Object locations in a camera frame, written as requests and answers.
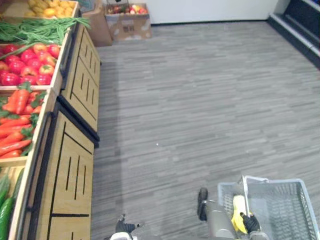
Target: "basket handle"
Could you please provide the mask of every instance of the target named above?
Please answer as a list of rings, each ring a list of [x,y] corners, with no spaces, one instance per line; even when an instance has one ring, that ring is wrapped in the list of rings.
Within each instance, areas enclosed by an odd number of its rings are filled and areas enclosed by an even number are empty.
[[[256,177],[256,176],[241,176],[240,182],[243,183],[243,191],[244,191],[244,202],[245,202],[245,213],[247,216],[250,216],[250,209],[249,209],[249,201],[248,201],[248,179],[255,180],[262,183],[268,183],[268,178]]]

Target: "gray carpet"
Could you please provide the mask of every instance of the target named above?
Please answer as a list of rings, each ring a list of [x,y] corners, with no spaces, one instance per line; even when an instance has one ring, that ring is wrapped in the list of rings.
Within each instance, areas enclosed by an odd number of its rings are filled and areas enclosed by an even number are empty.
[[[152,32],[98,48],[92,239],[122,213],[163,240],[206,236],[198,189],[214,200],[241,175],[303,179],[319,222],[319,71],[265,22]]]

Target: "shopping basket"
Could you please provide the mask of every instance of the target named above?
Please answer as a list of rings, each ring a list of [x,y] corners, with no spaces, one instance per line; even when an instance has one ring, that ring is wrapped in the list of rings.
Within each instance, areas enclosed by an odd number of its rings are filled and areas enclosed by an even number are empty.
[[[270,240],[320,240],[315,213],[301,179],[242,176],[239,182],[219,183],[218,203],[230,218],[235,195],[244,196],[246,214],[256,216]]]

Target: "produce stand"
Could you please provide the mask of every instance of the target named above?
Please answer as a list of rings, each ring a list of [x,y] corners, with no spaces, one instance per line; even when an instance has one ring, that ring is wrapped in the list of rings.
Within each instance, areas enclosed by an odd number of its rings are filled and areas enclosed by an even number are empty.
[[[24,4],[8,1],[0,6],[0,14],[18,23],[25,19],[17,10],[27,8]],[[78,9],[76,2],[74,16]],[[86,28],[76,24],[64,36],[50,85],[31,86],[33,91],[46,91],[31,151],[0,159],[0,179],[9,171],[7,198],[24,168],[7,239],[90,239],[99,81],[99,54]],[[16,89],[0,86],[0,96]]]

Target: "black glove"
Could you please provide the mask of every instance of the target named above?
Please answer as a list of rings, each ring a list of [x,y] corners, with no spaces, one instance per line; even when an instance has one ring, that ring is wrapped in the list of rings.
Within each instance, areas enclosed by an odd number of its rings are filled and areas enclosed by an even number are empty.
[[[240,216],[243,218],[243,224],[248,234],[254,231],[260,231],[260,224],[255,215],[251,215],[250,217],[248,217],[243,212],[240,212]]]

